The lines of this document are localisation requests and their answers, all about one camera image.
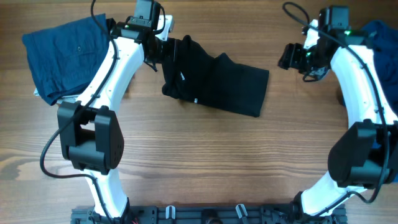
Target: black cloth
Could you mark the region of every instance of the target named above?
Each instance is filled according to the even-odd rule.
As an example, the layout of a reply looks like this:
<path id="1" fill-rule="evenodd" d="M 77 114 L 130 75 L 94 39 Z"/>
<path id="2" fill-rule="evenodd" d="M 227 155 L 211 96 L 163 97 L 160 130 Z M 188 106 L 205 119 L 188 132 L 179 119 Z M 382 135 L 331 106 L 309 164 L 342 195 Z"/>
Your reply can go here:
<path id="1" fill-rule="evenodd" d="M 209 56 L 189 35 L 168 40 L 173 52 L 162 63 L 162 93 L 222 110 L 260 116 L 269 71 Z"/>

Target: wooden table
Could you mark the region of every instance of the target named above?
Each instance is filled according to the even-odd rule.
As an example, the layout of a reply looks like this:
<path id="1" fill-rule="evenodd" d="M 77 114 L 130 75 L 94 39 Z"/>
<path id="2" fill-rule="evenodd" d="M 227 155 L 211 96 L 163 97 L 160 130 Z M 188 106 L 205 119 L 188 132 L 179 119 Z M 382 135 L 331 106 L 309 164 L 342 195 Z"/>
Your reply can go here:
<path id="1" fill-rule="evenodd" d="M 57 128 L 57 107 L 33 96 L 22 34 L 90 15 L 90 2 L 3 0 L 0 4 L 0 223 L 68 223 L 72 208 L 92 205 L 85 180 L 43 175 L 39 156 Z M 99 1 L 95 13 L 123 21 L 133 0 Z M 343 1 L 296 1 L 317 18 Z M 163 74 L 142 66 L 118 116 L 125 139 L 119 165 L 133 205 L 287 203 L 327 170 L 328 153 L 347 130 L 338 82 L 329 75 L 303 83 L 296 70 L 277 66 L 288 43 L 302 43 L 301 25 L 282 12 L 282 1 L 161 2 L 175 16 L 171 37 L 190 34 L 206 51 L 226 52 L 237 63 L 270 70 L 260 118 L 233 114 L 164 96 Z M 348 2 L 351 25 L 382 19 L 397 28 L 397 1 Z M 46 166 L 76 172 L 59 140 Z M 397 223 L 398 187 L 383 187 L 376 202 L 347 203 L 349 223 Z"/>

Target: blue cloth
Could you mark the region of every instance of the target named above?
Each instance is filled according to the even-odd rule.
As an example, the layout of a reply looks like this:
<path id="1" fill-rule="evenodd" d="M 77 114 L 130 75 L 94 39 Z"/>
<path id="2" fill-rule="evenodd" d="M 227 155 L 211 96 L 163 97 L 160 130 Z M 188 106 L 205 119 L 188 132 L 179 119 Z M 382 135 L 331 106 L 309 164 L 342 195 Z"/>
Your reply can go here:
<path id="1" fill-rule="evenodd" d="M 374 66 L 391 109 L 398 114 L 398 30 L 382 21 L 363 27 L 374 44 Z"/>
<path id="2" fill-rule="evenodd" d="M 105 14 L 96 16 L 106 27 Z M 39 95 L 53 105 L 61 96 L 81 93 L 100 68 L 109 40 L 92 18 L 22 36 Z"/>

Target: black cable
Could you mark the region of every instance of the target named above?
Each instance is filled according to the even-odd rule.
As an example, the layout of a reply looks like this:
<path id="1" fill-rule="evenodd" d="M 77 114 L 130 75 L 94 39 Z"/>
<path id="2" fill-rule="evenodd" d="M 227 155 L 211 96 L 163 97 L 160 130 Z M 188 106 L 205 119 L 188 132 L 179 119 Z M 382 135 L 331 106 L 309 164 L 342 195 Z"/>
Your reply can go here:
<path id="1" fill-rule="evenodd" d="M 163 12 L 163 27 L 160 30 L 155 30 L 154 31 L 155 35 L 161 34 L 163 32 L 163 30 L 164 30 L 164 27 L 166 26 L 166 13 L 164 12 L 163 6 L 160 6 L 160 8 L 161 8 L 161 10 Z"/>
<path id="2" fill-rule="evenodd" d="M 298 4 L 296 4 L 296 3 L 294 3 L 294 2 L 285 2 L 285 3 L 283 4 L 283 6 L 282 6 L 282 9 L 284 10 L 284 12 L 285 12 L 289 17 L 291 17 L 291 18 L 294 19 L 295 21 L 297 21 L 297 22 L 303 24 L 304 26 L 307 26 L 307 27 L 309 27 L 309 28 L 311 28 L 311 29 L 317 31 L 317 32 L 318 32 L 319 34 L 321 34 L 322 36 L 324 36 L 324 37 L 326 37 L 326 38 L 328 38 L 328 39 L 330 39 L 330 40 L 336 42 L 336 43 L 339 44 L 340 46 L 346 48 L 347 51 L 348 51 L 349 53 L 351 53 L 351 54 L 358 60 L 358 62 L 361 64 L 362 68 L 365 69 L 365 71 L 366 71 L 366 73 L 367 73 L 367 75 L 368 75 L 368 77 L 369 77 L 369 80 L 370 80 L 371 85 L 372 85 L 372 88 L 373 88 L 374 96 L 375 96 L 375 98 L 376 98 L 377 110 L 378 110 L 378 113 L 379 113 L 379 116 L 380 116 L 380 120 L 381 120 L 381 123 L 382 123 L 382 127 L 383 127 L 383 135 L 384 135 L 384 139 L 383 139 L 383 140 L 384 140 L 384 143 L 383 143 L 383 145 L 384 145 L 384 153 L 385 153 L 385 155 L 384 155 L 384 162 L 383 162 L 383 166 L 382 166 L 382 169 L 381 169 L 381 173 L 380 173 L 378 185 L 377 185 L 376 188 L 374 189 L 374 192 L 373 192 L 373 194 L 372 194 L 372 196 L 371 196 L 371 198 L 370 198 L 369 200 L 365 199 L 361 194 L 359 194 L 359 193 L 357 193 L 357 192 L 348 192 L 347 195 L 345 195 L 344 197 L 342 197 L 342 198 L 339 199 L 338 201 L 340 201 L 340 203 L 341 203 L 344 199 L 346 199 L 346 198 L 349 197 L 350 195 L 356 195 L 356 196 L 358 196 L 364 203 L 372 203 L 372 202 L 376 199 L 377 195 L 379 194 L 379 192 L 380 192 L 380 190 L 381 190 L 381 186 L 382 186 L 383 183 L 384 183 L 384 176 L 385 176 L 385 173 L 386 173 L 386 169 L 387 169 L 387 165 L 388 165 L 388 161 L 389 161 L 389 156 L 390 156 L 390 147 L 389 147 L 389 136 L 388 136 L 388 130 L 387 130 L 387 123 L 386 123 L 386 119 L 385 119 L 385 117 L 384 117 L 384 108 L 382 107 L 382 104 L 381 104 L 381 100 L 380 100 L 379 92 L 378 92 L 378 90 L 377 90 L 376 83 L 375 83 L 375 81 L 374 81 L 374 79 L 373 79 L 373 77 L 372 77 L 372 75 L 371 75 L 371 72 L 369 71 L 368 66 L 363 62 L 363 60 L 361 59 L 361 57 L 360 57 L 353 49 L 351 49 L 348 45 L 346 45 L 345 43 L 341 42 L 340 40 L 334 38 L 333 36 L 331 36 L 331 35 L 329 35 L 329 34 L 323 32 L 323 31 L 321 31 L 321 30 L 318 30 L 318 29 L 317 29 L 316 27 L 314 27 L 314 26 L 311 26 L 311 25 L 309 24 L 309 22 L 305 22 L 305 21 L 299 19 L 298 17 L 296 17 L 295 15 L 293 15 L 292 13 L 290 13 L 290 12 L 286 9 L 286 6 L 287 6 L 287 5 L 295 6 L 296 8 L 300 9 L 306 16 L 308 16 L 308 14 L 305 12 L 305 10 L 304 10 L 301 6 L 299 6 Z M 325 212 L 327 212 L 327 211 L 329 211 L 329 210 L 330 210 L 330 208 L 328 207 L 328 208 L 322 210 L 321 212 L 319 212 L 319 213 L 318 213 L 317 215 L 315 215 L 315 216 L 316 216 L 316 217 L 319 217 L 320 215 L 324 214 Z"/>
<path id="3" fill-rule="evenodd" d="M 146 65 L 148 65 L 151 69 L 153 69 L 155 72 L 157 72 L 157 68 L 154 65 L 149 64 L 148 62 L 144 62 Z"/>
<path id="4" fill-rule="evenodd" d="M 111 38 L 111 36 L 108 34 L 108 32 L 105 30 L 105 28 L 96 20 L 96 18 L 95 18 L 95 16 L 94 16 L 93 9 L 94 9 L 94 3 L 95 3 L 95 1 L 96 1 L 96 0 L 93 0 L 93 2 L 91 3 L 91 8 L 90 8 L 91 18 L 94 20 L 95 24 L 101 29 L 101 31 L 103 32 L 103 34 L 106 35 L 107 38 L 111 41 L 112 46 L 113 46 L 113 50 L 114 50 L 113 61 L 112 61 L 111 67 L 109 68 L 109 70 L 108 70 L 106 76 L 104 77 L 104 80 L 99 84 L 98 89 L 95 91 L 95 93 L 93 94 L 93 96 L 91 97 L 91 99 L 86 103 L 86 105 L 84 105 L 80 110 L 78 110 L 78 111 L 67 121 L 67 123 L 66 123 L 64 126 L 62 126 L 61 128 L 59 128 L 59 129 L 51 136 L 51 138 L 49 139 L 49 141 L 47 142 L 47 144 L 44 146 L 43 151 L 42 151 L 42 154 L 41 154 L 41 156 L 40 156 L 40 168 L 42 169 L 42 172 L 43 172 L 45 175 L 47 175 L 47 176 L 49 176 L 49 177 L 56 178 L 56 179 L 68 179 L 68 178 L 75 178 L 75 177 L 86 177 L 86 178 L 91 179 L 91 180 L 93 181 L 94 186 L 95 186 L 95 190 L 96 190 L 96 193 L 97 193 L 97 195 L 98 195 L 99 202 L 100 202 L 100 204 L 101 204 L 102 209 L 104 210 L 104 213 L 105 213 L 106 217 L 108 218 L 108 220 L 109 220 L 110 223 L 114 223 L 113 220 L 112 220 L 112 218 L 111 218 L 111 216 L 109 215 L 108 210 L 106 209 L 106 205 L 105 205 L 105 203 L 104 203 L 104 200 L 103 200 L 102 195 L 101 195 L 101 192 L 100 192 L 100 187 L 99 187 L 99 185 L 98 185 L 98 183 L 97 183 L 95 177 L 93 177 L 93 176 L 91 176 L 91 175 L 88 175 L 88 174 L 72 174 L 72 175 L 57 175 L 57 174 L 52 174 L 52 173 L 50 173 L 49 171 L 47 171 L 47 169 L 46 169 L 45 166 L 44 166 L 44 158 L 45 158 L 45 155 L 46 155 L 48 149 L 49 149 L 50 146 L 51 146 L 51 143 L 54 142 L 55 138 L 56 138 L 63 130 L 65 130 L 65 128 L 67 128 L 67 126 L 68 126 L 70 123 L 72 123 L 74 120 L 78 119 L 78 118 L 80 117 L 80 115 L 82 114 L 82 112 L 84 112 L 84 110 L 86 110 L 86 109 L 92 104 L 92 102 L 94 102 L 94 100 L 98 97 L 100 91 L 101 91 L 102 88 L 104 87 L 104 85 L 105 85 L 106 81 L 108 80 L 109 76 L 112 74 L 113 68 L 115 67 L 115 64 L 116 64 L 116 61 L 117 61 L 117 58 L 118 58 L 118 50 L 117 50 L 117 48 L 116 48 L 116 44 L 115 44 L 114 40 Z"/>
<path id="5" fill-rule="evenodd" d="M 90 221 L 92 221 L 93 224 L 96 224 L 94 217 L 89 217 L 88 219 L 89 219 Z"/>
<path id="6" fill-rule="evenodd" d="M 126 21 L 124 21 L 124 23 L 128 23 L 131 19 L 131 16 L 127 16 Z"/>

